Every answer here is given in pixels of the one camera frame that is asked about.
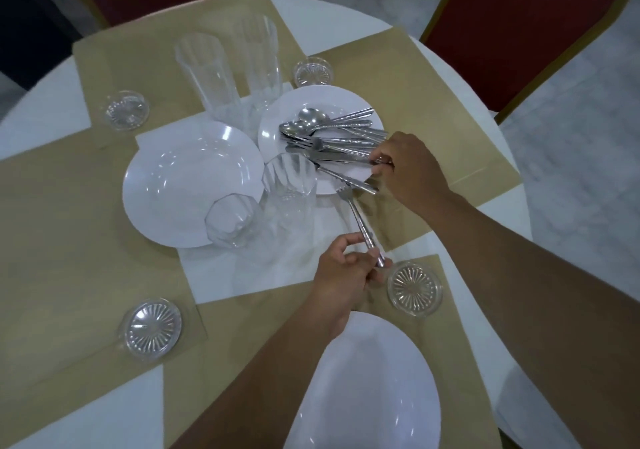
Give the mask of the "person's right hand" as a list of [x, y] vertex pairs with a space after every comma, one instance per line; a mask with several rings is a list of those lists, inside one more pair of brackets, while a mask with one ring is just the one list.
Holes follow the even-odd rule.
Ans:
[[401, 193], [391, 194], [424, 221], [435, 218], [439, 207], [452, 197], [434, 155], [413, 134], [394, 133], [372, 151], [369, 159], [380, 161], [372, 168], [399, 169]]

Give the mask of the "person's left hand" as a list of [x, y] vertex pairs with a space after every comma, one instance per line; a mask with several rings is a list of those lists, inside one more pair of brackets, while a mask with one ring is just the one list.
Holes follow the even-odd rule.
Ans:
[[392, 265], [392, 261], [385, 258], [385, 267], [377, 267], [378, 249], [368, 249], [366, 253], [368, 264], [328, 264], [327, 249], [319, 257], [308, 302], [328, 327], [331, 340], [344, 330], [352, 308], [368, 284], [382, 283]]

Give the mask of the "silver fork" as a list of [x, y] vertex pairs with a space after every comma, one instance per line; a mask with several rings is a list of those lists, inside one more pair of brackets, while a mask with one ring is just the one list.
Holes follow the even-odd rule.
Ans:
[[381, 253], [380, 248], [378, 247], [378, 245], [376, 244], [376, 242], [374, 241], [374, 238], [371, 234], [371, 232], [369, 231], [368, 227], [365, 225], [363, 216], [361, 215], [356, 203], [355, 203], [355, 199], [353, 196], [353, 189], [351, 186], [349, 186], [348, 184], [344, 183], [343, 186], [340, 186], [337, 188], [337, 194], [339, 196], [339, 198], [341, 200], [343, 200], [344, 202], [346, 202], [348, 204], [348, 206], [351, 209], [351, 212], [353, 213], [354, 219], [356, 221], [356, 224], [358, 226], [358, 228], [360, 229], [360, 232], [362, 233], [363, 237], [364, 237], [364, 242], [367, 246], [367, 248], [370, 249], [378, 249], [378, 259], [377, 259], [377, 267], [385, 267], [385, 258], [383, 256], [383, 254]]

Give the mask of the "silver table knife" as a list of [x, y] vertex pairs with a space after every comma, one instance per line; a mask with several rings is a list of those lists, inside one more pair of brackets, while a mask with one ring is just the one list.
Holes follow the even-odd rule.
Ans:
[[329, 161], [329, 162], [340, 162], [340, 163], [359, 163], [366, 165], [375, 165], [380, 164], [380, 161], [371, 161], [368, 157], [364, 157], [361, 155], [355, 155], [344, 152], [334, 152], [334, 151], [315, 151], [310, 149], [298, 148], [293, 146], [285, 147], [285, 152], [288, 153], [298, 153], [306, 157], [311, 161]]

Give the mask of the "person's right forearm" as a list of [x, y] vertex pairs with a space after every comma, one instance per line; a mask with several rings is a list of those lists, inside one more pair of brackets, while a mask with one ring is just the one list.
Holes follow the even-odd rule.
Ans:
[[493, 329], [583, 449], [640, 449], [640, 302], [450, 191], [431, 226]]

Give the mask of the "person's left forearm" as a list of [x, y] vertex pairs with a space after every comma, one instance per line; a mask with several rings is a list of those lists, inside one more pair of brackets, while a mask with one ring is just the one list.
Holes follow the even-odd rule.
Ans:
[[303, 303], [170, 449], [283, 449], [319, 360], [350, 312]]

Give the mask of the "pile of silver cutlery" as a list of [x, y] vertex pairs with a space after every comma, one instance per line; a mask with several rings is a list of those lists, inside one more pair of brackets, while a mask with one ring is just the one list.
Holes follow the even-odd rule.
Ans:
[[[317, 137], [324, 144], [339, 148], [348, 148], [371, 152], [375, 145], [387, 137], [381, 128], [382, 123], [376, 113], [360, 112], [358, 118], [351, 120], [332, 118], [316, 108], [305, 107], [298, 114], [292, 114], [289, 120], [284, 118], [263, 118], [260, 124], [259, 148], [266, 161], [279, 153], [292, 140], [291, 136]], [[280, 131], [281, 123], [296, 123], [291, 136]]]

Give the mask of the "clear ribbed glass coaster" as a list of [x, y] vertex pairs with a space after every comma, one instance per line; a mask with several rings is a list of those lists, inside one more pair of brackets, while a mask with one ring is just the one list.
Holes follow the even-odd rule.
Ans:
[[421, 318], [439, 309], [444, 289], [432, 267], [424, 261], [396, 263], [387, 277], [387, 295], [391, 304], [406, 315]]
[[331, 85], [334, 78], [332, 65], [327, 60], [315, 56], [299, 61], [294, 66], [292, 75], [296, 88]]
[[155, 362], [180, 339], [182, 314], [177, 304], [164, 298], [145, 299], [130, 308], [118, 327], [118, 340], [135, 359]]
[[108, 95], [100, 107], [100, 119], [116, 132], [140, 128], [148, 120], [150, 105], [143, 95], [132, 90]]

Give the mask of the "short clear faceted glass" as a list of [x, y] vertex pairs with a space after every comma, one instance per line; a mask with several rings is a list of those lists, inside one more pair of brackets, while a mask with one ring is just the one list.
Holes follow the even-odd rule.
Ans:
[[266, 164], [262, 183], [280, 225], [292, 234], [311, 235], [317, 194], [314, 164], [300, 153], [281, 153]]
[[251, 196], [231, 193], [216, 200], [207, 212], [204, 224], [213, 245], [227, 249], [242, 249], [260, 231], [262, 211]]

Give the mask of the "white deep plate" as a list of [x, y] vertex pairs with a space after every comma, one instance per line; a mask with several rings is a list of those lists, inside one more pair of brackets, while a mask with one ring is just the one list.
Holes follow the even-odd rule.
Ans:
[[[284, 93], [282, 97], [268, 107], [262, 115], [261, 121], [263, 118], [284, 118], [289, 120], [292, 114], [298, 114], [304, 107], [313, 107], [332, 118], [337, 118], [338, 116], [355, 113], [372, 106], [364, 98], [347, 89], [336, 86], [306, 86]], [[381, 121], [380, 115], [377, 112], [375, 113]], [[383, 122], [381, 121], [381, 123], [381, 128], [384, 130]], [[366, 181], [371, 176], [371, 167], [362, 164], [340, 164], [326, 161], [321, 161], [320, 164], [327, 169], [361, 181]], [[322, 172], [317, 174], [317, 196], [335, 194], [335, 188], [334, 178]]]
[[383, 318], [353, 311], [321, 357], [284, 449], [438, 449], [441, 420], [419, 348]]
[[260, 201], [264, 160], [257, 145], [205, 113], [144, 132], [136, 142], [122, 201], [131, 224], [153, 242], [209, 245], [205, 216], [214, 202], [233, 193]]

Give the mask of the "tall clear drinking glass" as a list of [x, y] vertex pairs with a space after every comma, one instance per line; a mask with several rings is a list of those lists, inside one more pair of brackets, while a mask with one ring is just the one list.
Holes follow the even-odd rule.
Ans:
[[181, 37], [174, 49], [175, 59], [205, 111], [216, 121], [239, 127], [244, 111], [220, 40], [211, 34], [192, 32]]
[[283, 90], [276, 25], [263, 14], [241, 14], [234, 24], [234, 42], [243, 60], [253, 106], [262, 113]]

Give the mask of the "dark furniture piece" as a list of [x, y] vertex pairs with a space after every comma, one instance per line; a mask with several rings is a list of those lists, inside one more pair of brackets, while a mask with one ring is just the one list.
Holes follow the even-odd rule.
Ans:
[[80, 38], [52, 0], [0, 0], [0, 72], [25, 90], [70, 57]]

